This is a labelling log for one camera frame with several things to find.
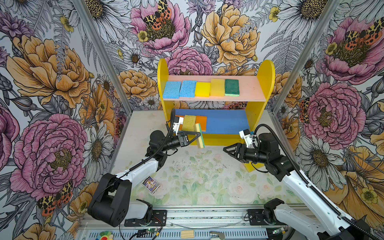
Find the floral table surface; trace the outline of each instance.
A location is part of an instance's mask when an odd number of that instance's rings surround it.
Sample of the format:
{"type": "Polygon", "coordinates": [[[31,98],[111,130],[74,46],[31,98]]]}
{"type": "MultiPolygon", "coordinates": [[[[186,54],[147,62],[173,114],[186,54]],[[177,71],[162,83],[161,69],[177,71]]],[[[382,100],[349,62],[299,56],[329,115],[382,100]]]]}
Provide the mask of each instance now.
{"type": "MultiPolygon", "coordinates": [[[[263,116],[261,122],[267,122],[265,114],[263,116]]],[[[133,112],[111,173],[124,171],[139,162],[148,147],[150,133],[166,131],[163,122],[162,111],[133,112]]],[[[167,158],[158,172],[151,174],[161,184],[159,189],[152,194],[138,185],[131,199],[142,199],[154,205],[263,204],[276,197],[289,204],[302,203],[274,176],[247,172],[242,163],[222,149],[222,146],[180,148],[167,158]]]]}

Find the blue shelf surface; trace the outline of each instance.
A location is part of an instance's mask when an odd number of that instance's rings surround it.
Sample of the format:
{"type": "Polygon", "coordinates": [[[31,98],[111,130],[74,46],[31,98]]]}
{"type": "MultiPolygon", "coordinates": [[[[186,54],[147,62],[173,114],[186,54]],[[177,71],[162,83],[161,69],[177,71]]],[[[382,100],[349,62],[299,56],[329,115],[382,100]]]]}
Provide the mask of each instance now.
{"type": "Polygon", "coordinates": [[[245,110],[176,109],[176,115],[207,116],[207,131],[204,134],[239,134],[249,129],[245,110]]]}

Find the pink shelf surface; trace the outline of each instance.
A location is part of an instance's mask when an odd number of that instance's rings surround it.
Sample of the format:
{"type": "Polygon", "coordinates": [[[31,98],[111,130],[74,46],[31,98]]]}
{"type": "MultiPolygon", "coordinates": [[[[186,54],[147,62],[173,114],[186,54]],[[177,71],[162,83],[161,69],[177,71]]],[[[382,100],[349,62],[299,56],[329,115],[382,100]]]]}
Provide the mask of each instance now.
{"type": "Polygon", "coordinates": [[[179,99],[168,99],[164,98],[165,101],[247,101],[247,102],[265,102],[263,90],[260,86],[259,80],[256,76],[186,76],[186,75],[169,75],[168,81],[183,81],[193,80],[198,82],[211,82],[212,78],[221,79],[238,79],[239,80],[239,97],[216,97],[209,96],[194,97],[194,98],[179,98],[179,99]]]}

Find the purple flower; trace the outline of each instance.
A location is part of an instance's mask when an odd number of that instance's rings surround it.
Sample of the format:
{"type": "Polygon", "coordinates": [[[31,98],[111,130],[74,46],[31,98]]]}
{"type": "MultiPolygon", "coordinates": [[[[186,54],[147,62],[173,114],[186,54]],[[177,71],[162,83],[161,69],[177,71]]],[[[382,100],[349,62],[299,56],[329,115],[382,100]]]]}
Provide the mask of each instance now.
{"type": "Polygon", "coordinates": [[[9,56],[9,54],[4,49],[4,47],[0,47],[0,67],[5,68],[5,64],[7,62],[7,57],[8,56],[9,56]]]}
{"type": "Polygon", "coordinates": [[[84,178],[84,145],[87,133],[76,120],[54,114],[36,121],[23,131],[15,143],[16,168],[11,175],[11,189],[41,199],[55,195],[72,182],[77,187],[84,178]]]}
{"type": "Polygon", "coordinates": [[[159,30],[153,30],[144,23],[144,18],[148,15],[154,15],[157,11],[157,4],[155,7],[148,6],[144,8],[131,9],[131,28],[132,33],[137,34],[139,41],[144,44],[144,47],[150,54],[161,54],[163,52],[174,51],[179,46],[184,46],[188,42],[190,22],[189,18],[184,18],[180,12],[179,6],[172,5],[168,1],[168,7],[172,11],[170,20],[163,23],[165,27],[159,30]]]}
{"type": "Polygon", "coordinates": [[[225,0],[224,4],[228,4],[228,6],[233,5],[234,8],[242,8],[245,4],[244,0],[225,0]]]}
{"type": "Polygon", "coordinates": [[[193,48],[176,49],[171,57],[166,57],[168,71],[171,75],[212,75],[209,57],[193,48]]]}
{"type": "Polygon", "coordinates": [[[304,124],[307,136],[315,135],[335,150],[352,143],[363,130],[366,119],[358,91],[347,83],[320,84],[310,97],[307,114],[309,123],[304,124]]]}
{"type": "Polygon", "coordinates": [[[0,11],[0,31],[7,34],[11,39],[14,37],[21,38],[22,35],[27,37],[35,35],[35,30],[29,27],[29,23],[3,11],[0,11]]]}
{"type": "Polygon", "coordinates": [[[375,76],[384,68],[384,37],[380,37],[372,45],[365,41],[357,41],[353,50],[345,46],[345,34],[349,31],[361,32],[374,22],[358,22],[358,18],[346,18],[328,38],[325,59],[321,63],[322,72],[338,81],[348,81],[353,85],[361,84],[375,76]]]}
{"type": "Polygon", "coordinates": [[[8,162],[12,152],[12,142],[19,134],[20,127],[16,118],[0,106],[0,171],[8,162]]]}
{"type": "Polygon", "coordinates": [[[203,11],[206,15],[215,10],[216,0],[189,0],[187,4],[189,5],[188,12],[190,14],[198,11],[203,11]]]}

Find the butterfly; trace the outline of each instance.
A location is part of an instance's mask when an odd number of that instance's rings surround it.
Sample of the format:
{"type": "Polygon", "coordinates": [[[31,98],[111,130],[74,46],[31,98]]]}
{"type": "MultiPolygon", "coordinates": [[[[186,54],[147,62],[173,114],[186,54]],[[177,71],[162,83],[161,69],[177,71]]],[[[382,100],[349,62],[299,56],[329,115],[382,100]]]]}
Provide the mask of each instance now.
{"type": "Polygon", "coordinates": [[[172,16],[172,10],[168,7],[167,0],[159,0],[155,15],[146,16],[143,20],[153,30],[160,30],[162,23],[165,24],[172,16]]]}
{"type": "Polygon", "coordinates": [[[56,207],[67,204],[73,196],[73,183],[68,182],[56,195],[45,196],[37,201],[37,206],[43,211],[41,215],[48,217],[53,214],[56,207]]]}
{"type": "Polygon", "coordinates": [[[348,51],[354,50],[358,45],[373,45],[377,42],[381,36],[381,30],[384,28],[384,17],[380,18],[374,22],[369,28],[363,30],[361,33],[358,31],[348,31],[345,33],[344,40],[347,42],[345,44],[345,49],[348,51]]]}
{"type": "Polygon", "coordinates": [[[301,108],[300,110],[300,122],[303,122],[303,123],[309,123],[310,122],[310,118],[308,116],[308,113],[307,113],[307,108],[310,104],[310,98],[306,98],[304,100],[301,101],[301,103],[299,104],[299,107],[301,108]]]}

